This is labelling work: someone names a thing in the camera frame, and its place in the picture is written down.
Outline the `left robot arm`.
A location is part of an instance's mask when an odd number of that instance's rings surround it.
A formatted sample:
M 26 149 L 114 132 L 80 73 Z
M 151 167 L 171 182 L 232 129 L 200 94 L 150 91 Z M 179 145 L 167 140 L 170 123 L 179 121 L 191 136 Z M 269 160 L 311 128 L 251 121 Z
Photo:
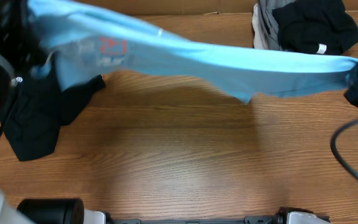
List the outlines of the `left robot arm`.
M 27 13 L 34 12 L 35 19 L 29 22 L 29 16 Z M 6 118 L 9 121 L 9 112 L 15 110 L 17 96 L 20 92 L 19 87 L 13 87 L 16 80 L 17 73 L 27 71 L 35 66 L 41 65 L 46 62 L 47 53 L 52 50 L 53 47 L 63 45 L 62 43 L 68 41 L 75 41 L 84 39 L 85 25 L 90 26 L 91 20 L 102 19 L 106 22 L 106 15 L 111 12 L 104 9 L 89 6 L 82 3 L 75 3 L 71 1 L 30 1 L 30 9 L 28 9 L 27 1 L 0 1 L 0 112 L 2 110 L 2 118 Z M 52 31 L 52 28 L 45 28 L 44 33 L 41 31 L 33 33 L 35 23 L 41 22 L 41 17 L 57 20 L 57 22 L 63 22 L 63 19 L 57 19 L 60 17 L 68 17 L 79 14 L 80 19 L 84 19 L 85 22 L 79 22 L 82 28 L 75 28 L 74 31 L 60 31 L 60 38 L 58 40 L 58 31 Z M 52 110 L 52 118 L 47 116 L 46 121 L 52 122 L 53 131 L 51 134 L 47 132 L 46 137 L 51 140 L 42 140 L 37 143 L 54 143 L 56 144 L 57 136 L 60 130 L 61 124 L 70 124 L 74 119 L 84 110 L 87 104 L 92 99 L 93 95 L 105 87 L 104 81 L 101 76 L 97 76 L 91 79 L 86 84 L 80 84 L 79 87 L 73 87 L 61 92 L 57 83 L 57 77 L 54 64 L 51 67 L 52 77 L 47 77 L 46 84 L 37 84 L 33 87 L 52 87 L 51 90 L 46 90 L 46 95 L 41 96 L 41 106 L 46 106 L 46 109 Z M 10 91 L 14 91 L 11 94 L 12 107 L 10 111 L 4 109 L 6 99 L 9 99 Z

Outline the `light blue printed t-shirt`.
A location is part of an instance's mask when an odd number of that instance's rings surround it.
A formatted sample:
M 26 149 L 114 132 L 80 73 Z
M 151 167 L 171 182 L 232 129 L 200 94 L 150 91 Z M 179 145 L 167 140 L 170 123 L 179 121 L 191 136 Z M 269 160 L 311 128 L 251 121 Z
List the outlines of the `light blue printed t-shirt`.
M 305 96 L 347 86 L 358 59 L 207 44 L 134 17 L 74 1 L 31 0 L 29 21 L 55 56 L 62 89 L 116 70 L 205 79 L 242 101 Z

